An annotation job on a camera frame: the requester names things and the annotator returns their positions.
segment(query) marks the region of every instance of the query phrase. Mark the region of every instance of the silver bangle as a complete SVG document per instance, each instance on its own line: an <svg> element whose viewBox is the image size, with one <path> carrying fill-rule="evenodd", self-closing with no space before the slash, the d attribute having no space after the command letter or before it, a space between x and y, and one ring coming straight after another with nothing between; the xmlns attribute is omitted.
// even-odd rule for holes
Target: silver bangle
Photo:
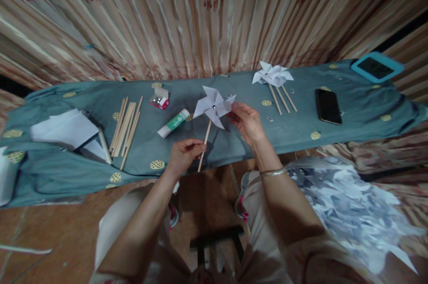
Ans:
<svg viewBox="0 0 428 284"><path fill-rule="evenodd" d="M272 177L272 176L278 176L278 175L280 175L282 173L286 173L286 172L287 172L286 168L283 167L283 168L281 168L279 170L274 170L274 171L271 171L271 172L262 172L260 175L262 177Z"/></svg>

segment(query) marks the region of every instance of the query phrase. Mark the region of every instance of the small box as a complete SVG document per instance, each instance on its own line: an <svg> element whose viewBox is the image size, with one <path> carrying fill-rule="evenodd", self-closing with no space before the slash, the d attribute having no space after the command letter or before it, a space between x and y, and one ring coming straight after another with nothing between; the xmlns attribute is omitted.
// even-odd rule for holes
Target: small box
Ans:
<svg viewBox="0 0 428 284"><path fill-rule="evenodd" d="M155 87L155 94L150 98L150 103L155 107L165 110L169 105L168 95L168 90Z"/></svg>

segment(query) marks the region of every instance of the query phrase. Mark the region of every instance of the bundle of wooden sticks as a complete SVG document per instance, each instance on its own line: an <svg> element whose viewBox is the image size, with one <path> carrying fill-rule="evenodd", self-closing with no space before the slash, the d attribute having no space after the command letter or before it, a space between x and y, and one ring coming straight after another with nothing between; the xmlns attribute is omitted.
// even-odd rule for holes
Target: bundle of wooden sticks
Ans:
<svg viewBox="0 0 428 284"><path fill-rule="evenodd" d="M133 102L130 102L128 105L128 97L122 101L119 120L117 120L115 134L109 149L112 157L123 157L120 170L123 170L123 167L125 166L126 158L132 144L132 139L134 138L135 130L138 125L138 120L140 119L140 108L142 102L143 96L140 98L138 107L136 107L137 104Z"/></svg>
<svg viewBox="0 0 428 284"><path fill-rule="evenodd" d="M290 109L288 108L287 104L285 103L285 100L284 100L284 98L282 97L281 91L278 89L278 87L275 87L275 88L276 88L276 92L278 92L278 94L280 95L280 98L281 98L281 100L282 100L282 103L283 103L283 104L284 104L284 106L285 106L285 109L287 109L287 112L288 112L288 113L290 113ZM297 108L294 106L293 101L291 100L290 96L289 96L289 95L288 95L288 93L287 93L287 90L284 88L284 86L281 86L281 88L282 88L282 90L284 90L285 95L287 96L288 101L289 101L289 102L291 103L291 105L293 106L294 111L297 111ZM271 90L273 100L275 101L276 107L278 108L278 112L280 113L280 115L282 115L280 105L278 104L278 100L276 100L275 92L273 92L273 89L272 89L272 85L271 85L271 84L269 84L269 89Z"/></svg>

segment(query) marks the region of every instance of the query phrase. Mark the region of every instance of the hand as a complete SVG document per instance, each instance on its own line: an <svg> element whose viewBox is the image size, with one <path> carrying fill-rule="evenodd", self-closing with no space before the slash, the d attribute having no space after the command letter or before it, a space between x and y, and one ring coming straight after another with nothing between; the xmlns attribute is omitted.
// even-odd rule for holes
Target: hand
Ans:
<svg viewBox="0 0 428 284"><path fill-rule="evenodd" d="M267 138L259 113L247 104L233 103L232 110L227 116L230 117L230 122L238 128L243 139L250 147L253 147L256 142Z"/></svg>
<svg viewBox="0 0 428 284"><path fill-rule="evenodd" d="M171 157L165 174L170 174L178 179L189 169L195 159L200 159L202 152L206 151L206 145L200 139L185 139L177 141L173 145Z"/></svg>

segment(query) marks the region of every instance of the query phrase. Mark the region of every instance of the white paper pinwheel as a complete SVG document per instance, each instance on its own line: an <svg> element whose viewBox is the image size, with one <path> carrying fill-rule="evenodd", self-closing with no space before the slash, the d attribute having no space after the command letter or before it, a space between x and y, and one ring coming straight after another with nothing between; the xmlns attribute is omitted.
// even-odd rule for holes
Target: white paper pinwheel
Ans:
<svg viewBox="0 0 428 284"><path fill-rule="evenodd" d="M287 68L281 66L272 66L269 63L260 61L262 70L257 71L253 77L253 83L269 83L273 86L280 87L287 80L293 80L291 73L289 73Z"/></svg>
<svg viewBox="0 0 428 284"><path fill-rule="evenodd" d="M196 118L205 113L213 124L224 129L222 122L220 121L220 117L232 110L232 103L235 100L235 95L224 100L217 89L207 86L203 86L203 88L205 90L206 97L200 99L196 104L193 117Z"/></svg>

